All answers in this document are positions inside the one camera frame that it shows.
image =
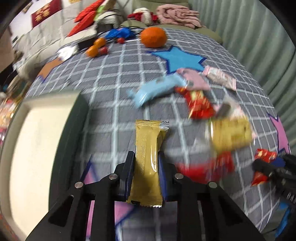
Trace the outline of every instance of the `small orange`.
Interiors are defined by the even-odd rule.
[[[160,48],[167,41],[165,31],[158,27],[144,29],[141,32],[140,38],[141,43],[144,44],[146,48]]]
[[[103,47],[106,44],[105,38],[98,38],[94,41],[94,46],[96,46],[98,49]]]
[[[88,48],[88,50],[85,52],[85,54],[88,56],[88,57],[91,57],[91,58],[94,58],[96,56],[98,56],[99,54],[99,50],[96,46],[91,46]]]

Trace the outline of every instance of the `pink star pattern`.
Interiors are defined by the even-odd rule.
[[[276,131],[278,133],[278,153],[282,152],[283,150],[286,151],[286,153],[290,154],[290,146],[289,146],[289,142],[288,142],[288,138],[286,136],[284,127],[281,123],[281,120],[279,118],[279,116],[277,116],[276,118],[273,117],[272,115],[270,115],[269,113],[267,113],[271,122],[273,123],[274,127],[276,128]]]

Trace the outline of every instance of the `pink snack packet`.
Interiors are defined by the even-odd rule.
[[[176,73],[187,80],[187,90],[210,90],[209,84],[203,79],[202,75],[194,69],[180,68]]]
[[[216,82],[222,86],[225,86],[228,89],[236,90],[237,84],[236,79],[232,78],[230,75],[225,74],[222,70],[206,66],[204,71],[202,72],[206,77],[208,77],[211,81]]]

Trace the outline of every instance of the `red packaging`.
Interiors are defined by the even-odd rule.
[[[216,160],[209,160],[204,164],[191,164],[189,167],[179,164],[177,170],[194,182],[207,184],[211,181],[218,182],[223,176],[233,172],[234,164],[231,152],[223,152]]]
[[[80,22],[86,15],[88,15],[90,12],[92,11],[97,11],[97,9],[99,8],[99,6],[102,5],[102,3],[104,2],[105,0],[98,0],[94,3],[92,3],[91,5],[89,5],[88,7],[86,7],[85,9],[83,9],[79,14],[78,16],[75,18],[74,22],[77,23],[77,22]]]
[[[270,163],[277,157],[277,153],[274,151],[268,151],[265,149],[257,149],[255,153],[255,160],[261,159],[262,161],[265,161],[267,163]],[[253,176],[253,181],[251,186],[256,186],[260,183],[264,183],[268,180],[268,177],[263,175],[261,172],[255,172]]]
[[[96,16],[96,11],[89,12],[68,34],[68,37],[86,29],[94,22],[94,17]]]
[[[175,92],[183,95],[186,99],[189,107],[188,118],[208,119],[215,115],[215,110],[202,91],[189,91],[182,87],[176,87]]]

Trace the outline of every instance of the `yellow snack packet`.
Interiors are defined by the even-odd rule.
[[[217,153],[247,146],[252,141],[247,118],[215,119],[210,123],[210,133]]]
[[[136,120],[136,160],[129,203],[161,207],[163,197],[158,177],[158,151],[169,123],[156,120]]]

